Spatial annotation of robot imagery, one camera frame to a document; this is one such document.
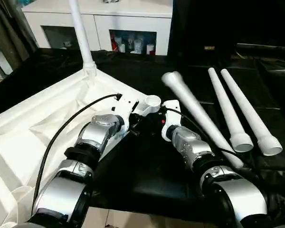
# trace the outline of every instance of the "glass cabinet door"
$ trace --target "glass cabinet door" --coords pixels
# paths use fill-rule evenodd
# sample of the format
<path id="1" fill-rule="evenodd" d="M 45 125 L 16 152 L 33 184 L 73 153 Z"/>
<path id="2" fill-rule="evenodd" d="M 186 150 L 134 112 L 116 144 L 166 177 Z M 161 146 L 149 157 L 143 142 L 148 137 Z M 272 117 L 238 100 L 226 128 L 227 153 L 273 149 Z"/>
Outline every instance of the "glass cabinet door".
<path id="1" fill-rule="evenodd" d="M 41 26 L 51 48 L 79 50 L 74 27 Z"/>
<path id="2" fill-rule="evenodd" d="M 156 32 L 110 29 L 112 51 L 155 55 Z"/>

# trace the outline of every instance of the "pvc pipe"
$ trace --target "pvc pipe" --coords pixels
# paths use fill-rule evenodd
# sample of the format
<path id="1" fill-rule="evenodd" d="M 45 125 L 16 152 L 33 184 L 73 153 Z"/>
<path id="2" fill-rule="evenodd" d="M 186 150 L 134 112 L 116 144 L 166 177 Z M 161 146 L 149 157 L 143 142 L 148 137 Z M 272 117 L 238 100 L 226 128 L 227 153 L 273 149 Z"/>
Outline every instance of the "pvc pipe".
<path id="1" fill-rule="evenodd" d="M 89 76 L 95 77 L 96 76 L 96 64 L 92 59 L 89 43 L 86 37 L 86 30 L 84 24 L 82 22 L 81 14 L 79 11 L 79 5 L 77 0 L 69 0 L 73 24 L 81 52 L 81 56 L 84 62 L 84 72 L 87 73 Z"/>
<path id="2" fill-rule="evenodd" d="M 211 137 L 214 143 L 219 148 L 234 152 L 229 143 L 219 131 L 219 129 L 210 119 L 206 111 L 203 109 L 198 100 L 195 98 L 195 96 L 189 90 L 187 85 L 184 83 L 181 75 L 176 71 L 172 73 L 166 73 L 162 76 L 162 80 L 164 84 L 170 87 L 170 89 L 176 94 L 176 96 L 183 102 L 183 104 L 189 110 L 191 115 L 194 116 L 196 121 Z M 222 153 L 235 168 L 243 167 L 243 162 L 239 158 L 226 152 Z"/>
<path id="3" fill-rule="evenodd" d="M 271 135 L 262 119 L 258 116 L 250 102 L 247 100 L 241 89 L 238 87 L 232 76 L 226 69 L 221 70 L 230 91 L 232 92 L 238 106 L 246 117 L 250 127 L 257 137 L 257 144 L 265 156 L 272 156 L 280 153 L 283 148 L 277 138 Z"/>
<path id="4" fill-rule="evenodd" d="M 247 152 L 252 150 L 253 143 L 251 138 L 245 133 L 217 73 L 214 68 L 209 68 L 208 73 L 230 132 L 230 142 L 233 149 L 236 152 Z"/>

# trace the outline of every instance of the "table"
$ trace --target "table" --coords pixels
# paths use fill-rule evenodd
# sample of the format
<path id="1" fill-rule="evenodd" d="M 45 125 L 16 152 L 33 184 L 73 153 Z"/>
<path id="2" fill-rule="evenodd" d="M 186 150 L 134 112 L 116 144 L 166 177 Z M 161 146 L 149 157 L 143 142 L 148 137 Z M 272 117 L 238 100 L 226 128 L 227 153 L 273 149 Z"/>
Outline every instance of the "table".
<path id="1" fill-rule="evenodd" d="M 228 139 L 228 129 L 207 72 L 212 66 L 226 67 L 284 149 L 277 156 L 264 157 L 256 147 L 245 158 L 258 167 L 272 190 L 285 195 L 285 63 L 206 57 L 188 64 L 161 56 L 106 51 L 92 52 L 92 55 L 100 70 L 147 95 L 158 95 L 162 101 L 176 97 L 161 82 L 161 76 L 179 71 Z M 77 51 L 37 50 L 0 83 L 0 113 L 81 67 L 82 59 Z M 227 92 L 246 132 L 257 145 L 239 107 Z M 183 106 L 181 110 L 188 113 Z M 161 116 L 150 115 L 137 128 L 140 137 L 129 134 L 99 163 L 91 206 L 209 220 L 203 201 L 195 191 L 194 175 L 185 170 L 181 156 L 171 144 L 161 138 L 160 128 Z"/>

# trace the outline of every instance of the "white pipe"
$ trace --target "white pipe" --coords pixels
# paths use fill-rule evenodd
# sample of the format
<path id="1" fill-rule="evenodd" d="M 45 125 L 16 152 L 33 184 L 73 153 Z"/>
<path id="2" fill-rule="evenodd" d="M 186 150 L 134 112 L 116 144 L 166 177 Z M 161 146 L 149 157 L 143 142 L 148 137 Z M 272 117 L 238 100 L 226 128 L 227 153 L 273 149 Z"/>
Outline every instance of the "white pipe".
<path id="1" fill-rule="evenodd" d="M 214 68 L 209 68 L 208 73 L 230 132 L 230 142 L 233 149 L 236 152 L 247 152 L 252 150 L 253 143 L 251 138 L 245 133 L 217 73 Z"/>
<path id="2" fill-rule="evenodd" d="M 181 75 L 176 71 L 172 73 L 166 73 L 162 76 L 162 80 L 164 84 L 170 87 L 170 89 L 176 94 L 176 96 L 183 102 L 183 104 L 189 110 L 191 115 L 194 116 L 196 121 L 212 138 L 214 143 L 219 148 L 234 152 L 229 143 L 219 131 L 219 129 L 216 127 L 216 125 L 210 119 L 203 107 L 200 105 L 198 100 L 195 98 L 195 96 L 189 90 L 187 85 L 184 83 Z M 243 162 L 236 156 L 226 152 L 223 152 L 223 154 L 235 168 L 243 167 Z"/>
<path id="3" fill-rule="evenodd" d="M 257 144 L 261 149 L 262 153 L 266 156 L 276 155 L 282 151 L 282 146 L 275 138 L 271 135 L 257 112 L 254 110 L 250 102 L 247 100 L 241 89 L 238 87 L 232 76 L 226 69 L 221 70 L 221 74 L 225 79 L 230 91 L 232 92 L 238 106 L 242 110 L 246 117 L 250 127 L 257 137 Z"/>
<path id="4" fill-rule="evenodd" d="M 69 0 L 73 24 L 81 52 L 81 56 L 84 62 L 83 69 L 84 72 L 89 76 L 96 76 L 96 64 L 92 59 L 89 43 L 86 37 L 86 30 L 82 22 L 81 14 L 79 11 L 79 5 L 77 0 Z"/>

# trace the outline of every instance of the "pipe end cap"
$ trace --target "pipe end cap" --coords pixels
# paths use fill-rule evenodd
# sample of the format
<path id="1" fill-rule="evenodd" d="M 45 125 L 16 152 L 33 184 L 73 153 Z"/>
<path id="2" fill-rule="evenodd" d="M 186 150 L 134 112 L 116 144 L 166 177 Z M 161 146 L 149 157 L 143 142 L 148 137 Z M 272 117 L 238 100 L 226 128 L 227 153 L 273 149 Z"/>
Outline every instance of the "pipe end cap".
<path id="1" fill-rule="evenodd" d="M 273 156 L 282 152 L 283 150 L 278 139 L 272 135 L 261 138 L 259 141 L 257 141 L 257 144 L 265 156 Z"/>
<path id="2" fill-rule="evenodd" d="M 253 148 L 251 138 L 246 133 L 237 133 L 232 135 L 230 142 L 234 151 L 239 153 L 248 152 Z"/>
<path id="3" fill-rule="evenodd" d="M 161 77 L 162 81 L 166 86 L 171 86 L 175 83 L 179 83 L 182 81 L 182 76 L 179 72 L 168 72 Z"/>

